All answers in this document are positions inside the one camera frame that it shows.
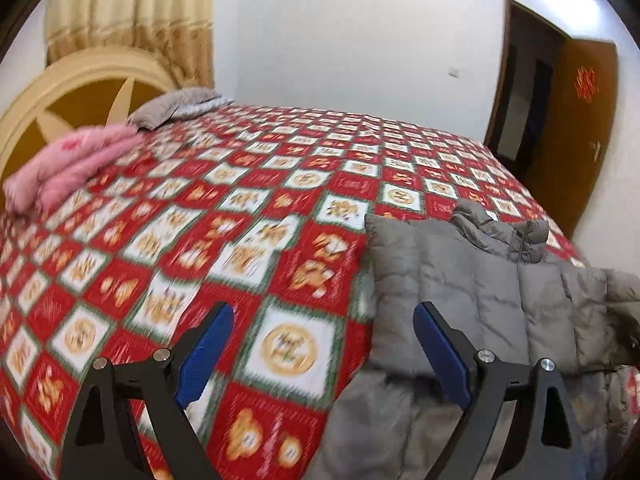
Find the grey puffer jacket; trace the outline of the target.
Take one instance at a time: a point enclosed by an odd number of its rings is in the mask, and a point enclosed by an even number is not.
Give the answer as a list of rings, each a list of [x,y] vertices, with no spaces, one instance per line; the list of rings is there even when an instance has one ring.
[[[367,216],[364,291],[375,308],[367,362],[334,402],[309,479],[421,479],[460,419],[412,326],[429,301],[476,348],[559,367],[601,479],[631,433],[625,384],[639,359],[639,280],[549,252],[542,220],[491,219],[462,200],[446,221]]]

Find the brown wooden door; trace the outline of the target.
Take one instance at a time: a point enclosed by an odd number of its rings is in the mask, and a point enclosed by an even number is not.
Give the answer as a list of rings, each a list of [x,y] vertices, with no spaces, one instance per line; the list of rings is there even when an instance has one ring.
[[[579,66],[592,67],[599,93],[591,103],[576,96]],[[563,44],[551,79],[547,116],[522,183],[536,202],[572,237],[599,177],[610,142],[618,83],[616,45],[611,41],[569,39]],[[597,162],[589,143],[600,141]]]

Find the beige wooden headboard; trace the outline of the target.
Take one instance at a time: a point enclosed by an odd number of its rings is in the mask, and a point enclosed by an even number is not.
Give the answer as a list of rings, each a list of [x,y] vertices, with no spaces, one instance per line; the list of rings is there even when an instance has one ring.
[[[4,181],[48,144],[80,128],[127,125],[137,108],[177,88],[152,54],[134,48],[86,49],[47,67],[1,118],[2,210]]]

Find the dark wooden door frame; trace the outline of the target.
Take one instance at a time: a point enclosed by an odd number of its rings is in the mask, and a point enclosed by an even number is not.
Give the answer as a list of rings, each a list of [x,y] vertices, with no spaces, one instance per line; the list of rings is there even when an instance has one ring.
[[[569,39],[524,4],[504,0],[502,55],[484,144],[519,179],[532,162],[547,116],[554,68]]]

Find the red patterned bedspread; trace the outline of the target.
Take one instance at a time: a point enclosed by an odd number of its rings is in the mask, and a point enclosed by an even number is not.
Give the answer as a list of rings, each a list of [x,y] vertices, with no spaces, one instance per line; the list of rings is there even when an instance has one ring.
[[[1,413],[41,479],[62,479],[70,415],[93,361],[172,348],[219,301],[233,330],[186,407],[218,479],[309,479],[334,402],[369,357],[367,216],[559,226],[488,148],[446,131],[308,108],[228,105],[144,132],[46,216],[1,219]],[[601,479],[639,474],[632,417]],[[169,472],[145,404],[129,402],[153,477]],[[492,475],[515,411],[503,404],[474,478]]]

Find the pink folded blanket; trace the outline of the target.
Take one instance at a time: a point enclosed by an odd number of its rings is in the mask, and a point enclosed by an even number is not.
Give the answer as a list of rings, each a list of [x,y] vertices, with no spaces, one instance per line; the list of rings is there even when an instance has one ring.
[[[80,128],[40,150],[3,183],[6,211],[45,216],[144,140],[135,126]]]

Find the yellow curtain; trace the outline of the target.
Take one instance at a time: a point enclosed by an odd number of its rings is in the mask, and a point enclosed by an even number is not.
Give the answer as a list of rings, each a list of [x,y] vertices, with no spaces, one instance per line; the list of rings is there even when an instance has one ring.
[[[178,87],[214,83],[214,0],[49,0],[47,61],[97,47],[151,53]]]

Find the red paper door decoration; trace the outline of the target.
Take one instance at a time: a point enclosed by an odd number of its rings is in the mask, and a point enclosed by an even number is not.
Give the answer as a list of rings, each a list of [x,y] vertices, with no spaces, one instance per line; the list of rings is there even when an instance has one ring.
[[[576,70],[574,88],[578,99],[591,103],[599,93],[596,71],[592,67],[579,66]]]

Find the grey pillow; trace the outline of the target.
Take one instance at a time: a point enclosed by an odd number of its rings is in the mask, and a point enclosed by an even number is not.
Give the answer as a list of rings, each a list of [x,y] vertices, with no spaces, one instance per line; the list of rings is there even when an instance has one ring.
[[[152,131],[168,122],[195,118],[232,103],[232,99],[211,88],[183,88],[164,93],[144,103],[129,115],[126,124],[140,130]]]

